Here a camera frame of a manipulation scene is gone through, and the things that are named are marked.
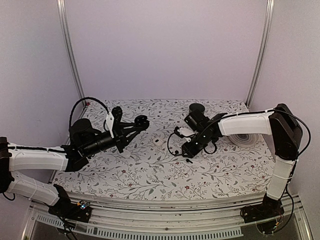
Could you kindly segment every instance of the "floral tablecloth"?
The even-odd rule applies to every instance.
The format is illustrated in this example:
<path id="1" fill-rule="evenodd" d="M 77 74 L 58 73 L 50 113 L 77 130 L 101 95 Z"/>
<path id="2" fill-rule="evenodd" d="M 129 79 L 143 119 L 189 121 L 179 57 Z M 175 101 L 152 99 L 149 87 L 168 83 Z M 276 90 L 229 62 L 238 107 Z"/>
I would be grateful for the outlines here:
<path id="1" fill-rule="evenodd" d="M 120 106 L 123 120 L 133 122 L 138 115 L 150 121 L 147 131 L 138 135 L 126 149 L 128 158 L 114 147 L 97 153 L 78 172 L 57 172 L 53 183 L 66 191 L 108 198 L 137 200 L 195 200 L 241 196 L 265 192 L 271 179 L 274 161 L 266 142 L 259 137 L 254 147 L 239 147 L 227 137 L 217 143 L 213 155 L 202 153 L 187 162 L 182 156 L 172 156 L 166 141 L 175 126 L 187 127 L 184 118 L 191 103 L 205 106 L 209 118 L 217 113 L 247 112 L 237 100 L 110 100 L 109 109 Z M 106 112 L 91 102 L 84 118 L 94 128 L 103 131 Z M 155 138 L 165 140 L 155 146 Z M 172 151 L 181 150 L 184 140 L 175 135 L 170 139 Z"/>

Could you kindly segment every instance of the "table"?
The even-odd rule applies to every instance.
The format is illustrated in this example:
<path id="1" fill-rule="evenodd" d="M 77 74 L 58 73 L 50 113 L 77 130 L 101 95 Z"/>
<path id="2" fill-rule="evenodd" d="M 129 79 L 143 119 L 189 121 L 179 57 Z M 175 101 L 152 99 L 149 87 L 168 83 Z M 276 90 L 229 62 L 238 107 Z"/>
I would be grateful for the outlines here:
<path id="1" fill-rule="evenodd" d="M 144 99 L 105 103 L 109 109 L 120 106 L 124 121 L 133 122 L 136 116 L 146 115 L 150 127 L 126 147 L 129 158 L 114 147 L 97 153 L 78 172 L 57 172 L 53 183 L 63 186 L 67 192 L 142 201 L 179 201 L 266 191 L 275 163 L 262 136 L 254 147 L 246 148 L 234 145 L 227 137 L 220 138 L 215 154 L 202 152 L 190 159 L 192 163 L 182 156 L 170 155 L 166 144 L 157 147 L 152 143 L 155 137 L 166 141 L 176 126 L 187 127 L 184 118 L 191 103 L 203 104 L 204 114 L 212 118 L 221 112 L 247 112 L 243 101 Z M 106 112 L 98 103 L 90 102 L 83 117 L 103 131 Z M 180 150 L 183 142 L 172 137 L 172 150 Z"/>

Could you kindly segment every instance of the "robotic arm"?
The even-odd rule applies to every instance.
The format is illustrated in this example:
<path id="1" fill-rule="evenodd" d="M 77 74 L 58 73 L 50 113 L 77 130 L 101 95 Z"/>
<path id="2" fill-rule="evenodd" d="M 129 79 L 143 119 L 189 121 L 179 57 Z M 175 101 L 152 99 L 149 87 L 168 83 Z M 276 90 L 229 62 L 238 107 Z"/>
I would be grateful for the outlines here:
<path id="1" fill-rule="evenodd" d="M 284 213 L 281 197 L 293 176 L 298 160 L 302 128 L 285 104 L 261 112 L 246 112 L 226 115 L 219 113 L 212 119 L 199 110 L 191 112 L 184 121 L 196 133 L 176 127 L 174 133 L 186 141 L 182 145 L 182 156 L 193 158 L 212 142 L 223 136 L 243 134 L 272 135 L 275 146 L 275 166 L 269 188 L 262 204 L 246 206 L 241 216 L 246 223 L 255 222 Z"/>
<path id="2" fill-rule="evenodd" d="M 88 222 L 88 202 L 71 203 L 63 187 L 45 184 L 18 172 L 23 169 L 50 169 L 76 172 L 89 163 L 94 154 L 117 147 L 120 153 L 141 131 L 149 127 L 144 115 L 134 122 L 121 122 L 122 109 L 117 106 L 106 117 L 108 130 L 94 129 L 89 119 L 77 120 L 70 128 L 70 145 L 60 147 L 29 147 L 8 143 L 0 137 L 0 193 L 15 193 L 43 202 L 49 213 L 62 218 Z"/>

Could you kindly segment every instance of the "white wall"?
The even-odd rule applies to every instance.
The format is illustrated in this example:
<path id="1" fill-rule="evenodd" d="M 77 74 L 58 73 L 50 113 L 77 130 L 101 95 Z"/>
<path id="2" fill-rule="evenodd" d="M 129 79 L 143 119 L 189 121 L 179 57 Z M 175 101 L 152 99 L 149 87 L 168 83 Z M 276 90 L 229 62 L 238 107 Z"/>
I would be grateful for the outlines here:
<path id="1" fill-rule="evenodd" d="M 0 136 L 20 145 L 59 146 L 78 96 L 57 3 L 0 1 L 0 22 Z M 49 178 L 49 172 L 33 174 Z M 29 204 L 0 195 L 0 239 L 19 239 Z"/>
<path id="2" fill-rule="evenodd" d="M 266 0 L 68 0 L 65 5 L 88 96 L 246 98 Z"/>
<path id="3" fill-rule="evenodd" d="M 317 0 L 275 2 L 251 110 L 272 108 L 278 103 L 286 103 L 312 133 L 311 146 L 300 157 L 291 188 L 299 193 L 314 239 L 320 239 L 320 4 Z"/>

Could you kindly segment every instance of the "vent grille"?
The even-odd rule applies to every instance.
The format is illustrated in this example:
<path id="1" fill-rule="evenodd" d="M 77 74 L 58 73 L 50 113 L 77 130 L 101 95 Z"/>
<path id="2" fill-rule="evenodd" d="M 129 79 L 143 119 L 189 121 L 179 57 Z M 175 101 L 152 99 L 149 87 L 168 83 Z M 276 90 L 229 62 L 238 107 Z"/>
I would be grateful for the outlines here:
<path id="1" fill-rule="evenodd" d="M 63 228 L 64 226 L 63 222 L 57 217 L 47 216 L 41 213 L 37 214 L 36 220 L 56 228 Z M 243 236 L 240 227 L 195 233 L 137 233 L 109 230 L 103 227 L 86 226 L 84 224 L 81 226 L 81 229 L 83 231 L 74 231 L 79 232 L 80 234 L 86 234 L 109 240 L 223 240 Z"/>

